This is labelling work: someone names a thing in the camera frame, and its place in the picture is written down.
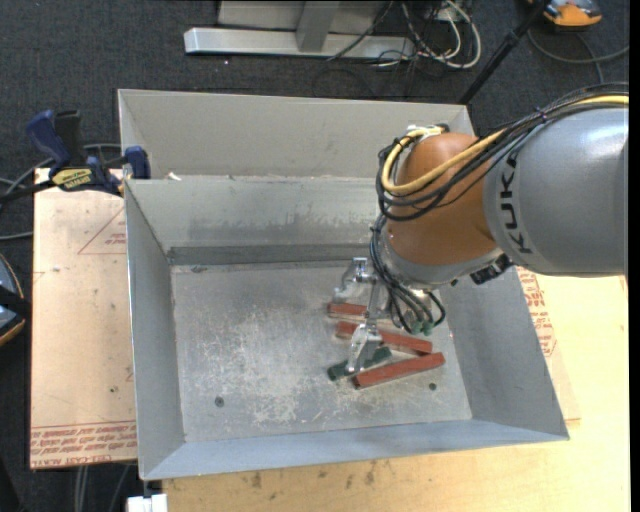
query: gray metal bin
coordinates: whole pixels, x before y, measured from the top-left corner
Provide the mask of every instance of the gray metal bin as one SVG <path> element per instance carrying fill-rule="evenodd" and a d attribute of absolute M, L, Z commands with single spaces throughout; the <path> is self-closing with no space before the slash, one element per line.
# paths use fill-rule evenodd
<path fill-rule="evenodd" d="M 446 364 L 355 390 L 326 304 L 367 254 L 377 153 L 464 107 L 120 91 L 144 479 L 566 439 L 514 271 L 439 291 Z M 167 174 L 180 181 L 163 179 Z"/>

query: blue clamp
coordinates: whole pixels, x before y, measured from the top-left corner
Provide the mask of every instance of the blue clamp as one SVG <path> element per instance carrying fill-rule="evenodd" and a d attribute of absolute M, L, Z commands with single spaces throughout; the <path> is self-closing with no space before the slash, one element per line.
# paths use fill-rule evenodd
<path fill-rule="evenodd" d="M 122 195 L 122 180 L 111 174 L 98 157 L 85 157 L 83 149 L 77 147 L 79 145 L 77 134 L 79 114 L 65 113 L 62 116 L 63 133 L 56 131 L 51 110 L 40 112 L 27 124 L 27 135 L 33 145 L 53 160 L 49 169 L 49 180 L 52 186 L 58 186 L 68 192 L 98 190 L 117 196 Z M 147 155 L 140 146 L 127 148 L 121 162 L 128 164 L 130 177 L 136 179 L 151 177 Z"/>

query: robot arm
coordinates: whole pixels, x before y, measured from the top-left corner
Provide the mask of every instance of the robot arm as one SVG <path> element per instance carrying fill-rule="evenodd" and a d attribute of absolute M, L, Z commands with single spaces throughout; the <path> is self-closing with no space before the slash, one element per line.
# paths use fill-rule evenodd
<path fill-rule="evenodd" d="M 385 266 L 429 289 L 503 255 L 542 274 L 626 274 L 628 115 L 628 89 L 608 85 L 482 140 L 411 130 L 378 175 Z"/>

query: yellow cable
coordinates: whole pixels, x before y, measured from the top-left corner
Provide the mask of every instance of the yellow cable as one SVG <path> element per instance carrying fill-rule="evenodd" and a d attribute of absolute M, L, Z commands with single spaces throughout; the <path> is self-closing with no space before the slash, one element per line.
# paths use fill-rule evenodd
<path fill-rule="evenodd" d="M 629 97 L 623 96 L 623 95 L 598 96 L 595 98 L 576 101 L 574 104 L 581 105 L 585 103 L 620 103 L 621 105 L 629 105 Z M 417 192 L 427 184 L 431 183 L 432 181 L 440 177 L 449 168 L 459 164 L 463 160 L 473 158 L 474 156 L 479 154 L 487 146 L 492 144 L 503 132 L 504 132 L 504 129 L 499 130 L 495 133 L 492 133 L 491 135 L 485 137 L 484 139 L 481 139 L 477 141 L 475 144 L 469 146 L 462 153 L 459 153 L 453 158 L 450 158 L 446 162 L 438 165 L 437 167 L 429 171 L 427 174 L 409 183 L 406 183 L 404 185 L 396 185 L 392 183 L 390 179 L 391 169 L 393 167 L 394 162 L 396 161 L 396 158 L 411 142 L 414 142 L 414 140 L 416 140 L 418 137 L 422 137 L 423 135 L 428 133 L 428 130 L 424 128 L 412 130 L 407 134 L 405 134 L 404 137 L 402 137 L 402 139 L 398 141 L 398 143 L 393 147 L 393 149 L 387 156 L 384 162 L 384 166 L 382 167 L 382 175 L 381 175 L 382 186 L 387 192 L 396 194 L 396 195 L 408 195 L 413 192 Z"/>

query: wooden board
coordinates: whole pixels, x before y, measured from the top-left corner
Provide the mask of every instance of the wooden board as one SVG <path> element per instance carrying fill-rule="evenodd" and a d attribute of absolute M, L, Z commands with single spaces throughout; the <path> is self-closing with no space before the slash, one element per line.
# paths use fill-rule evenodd
<path fill-rule="evenodd" d="M 33 269 L 30 467 L 135 459 L 123 200 L 37 194 Z"/>

